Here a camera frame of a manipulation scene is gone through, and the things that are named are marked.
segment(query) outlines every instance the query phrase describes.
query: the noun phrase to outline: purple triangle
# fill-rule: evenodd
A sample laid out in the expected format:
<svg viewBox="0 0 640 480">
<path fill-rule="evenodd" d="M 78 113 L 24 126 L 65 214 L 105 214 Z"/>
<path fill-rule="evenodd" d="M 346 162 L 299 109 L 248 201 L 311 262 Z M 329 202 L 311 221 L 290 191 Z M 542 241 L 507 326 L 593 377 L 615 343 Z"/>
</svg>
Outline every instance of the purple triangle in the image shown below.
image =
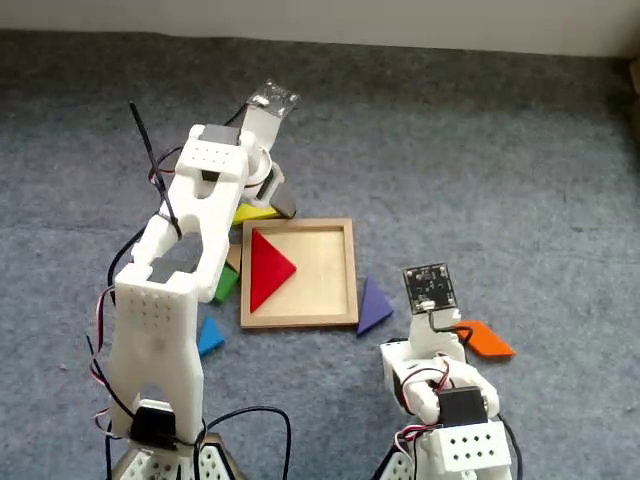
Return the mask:
<svg viewBox="0 0 640 480">
<path fill-rule="evenodd" d="M 356 334 L 362 335 L 392 313 L 393 308 L 391 308 L 387 297 L 378 288 L 375 280 L 367 277 L 364 283 L 364 293 L 360 304 L 360 322 Z"/>
</svg>

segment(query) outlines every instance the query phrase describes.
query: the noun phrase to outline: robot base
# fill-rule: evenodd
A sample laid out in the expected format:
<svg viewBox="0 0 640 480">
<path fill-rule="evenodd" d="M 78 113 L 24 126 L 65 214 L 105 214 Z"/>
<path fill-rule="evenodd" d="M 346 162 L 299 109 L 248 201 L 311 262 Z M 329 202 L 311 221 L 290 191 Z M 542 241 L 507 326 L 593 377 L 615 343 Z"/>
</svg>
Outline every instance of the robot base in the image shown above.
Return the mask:
<svg viewBox="0 0 640 480">
<path fill-rule="evenodd" d="M 206 446 L 200 452 L 201 480 L 245 479 L 218 435 L 208 434 L 204 443 Z M 196 480 L 190 471 L 191 459 L 179 459 L 159 452 L 152 454 L 132 446 L 113 469 L 112 476 L 114 480 L 176 480 L 178 466 L 181 467 L 181 480 Z"/>
<path fill-rule="evenodd" d="M 382 460 L 371 480 L 413 480 L 413 465 L 404 454 L 393 448 Z"/>
</svg>

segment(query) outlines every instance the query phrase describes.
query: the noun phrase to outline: green piece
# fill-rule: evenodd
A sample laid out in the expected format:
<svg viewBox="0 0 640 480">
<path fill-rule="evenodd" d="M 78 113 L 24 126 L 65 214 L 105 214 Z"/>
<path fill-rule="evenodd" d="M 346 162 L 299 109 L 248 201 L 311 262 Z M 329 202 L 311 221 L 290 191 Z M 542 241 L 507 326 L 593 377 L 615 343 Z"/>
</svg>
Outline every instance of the green piece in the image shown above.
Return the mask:
<svg viewBox="0 0 640 480">
<path fill-rule="evenodd" d="M 216 294 L 214 296 L 215 300 L 219 303 L 223 303 L 231 293 L 231 290 L 233 290 L 233 286 L 237 281 L 237 272 L 228 265 L 225 265 L 222 268 L 222 274 L 220 275 L 220 281 L 218 282 L 218 288 L 216 289 Z"/>
</svg>

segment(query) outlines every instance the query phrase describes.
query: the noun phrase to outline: red triangle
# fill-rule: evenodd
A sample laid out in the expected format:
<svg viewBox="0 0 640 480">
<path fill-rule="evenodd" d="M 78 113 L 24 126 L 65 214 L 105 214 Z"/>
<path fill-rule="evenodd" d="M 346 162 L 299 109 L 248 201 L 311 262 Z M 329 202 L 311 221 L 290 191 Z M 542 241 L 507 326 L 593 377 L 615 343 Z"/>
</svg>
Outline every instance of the red triangle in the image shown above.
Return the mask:
<svg viewBox="0 0 640 480">
<path fill-rule="evenodd" d="M 251 313 L 295 271 L 296 266 L 254 229 L 251 232 Z"/>
</svg>

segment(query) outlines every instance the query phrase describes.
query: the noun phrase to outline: yellow piece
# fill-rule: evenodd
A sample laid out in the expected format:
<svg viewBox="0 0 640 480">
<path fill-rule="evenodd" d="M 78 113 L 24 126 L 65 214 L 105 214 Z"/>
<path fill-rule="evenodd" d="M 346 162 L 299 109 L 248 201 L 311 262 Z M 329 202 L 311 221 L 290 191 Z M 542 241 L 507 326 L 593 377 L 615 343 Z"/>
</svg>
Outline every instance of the yellow piece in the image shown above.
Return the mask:
<svg viewBox="0 0 640 480">
<path fill-rule="evenodd" d="M 267 218 L 279 216 L 280 214 L 273 207 L 257 208 L 243 203 L 236 210 L 236 214 L 233 217 L 233 223 L 231 225 L 240 225 L 246 220 L 265 220 Z"/>
</svg>

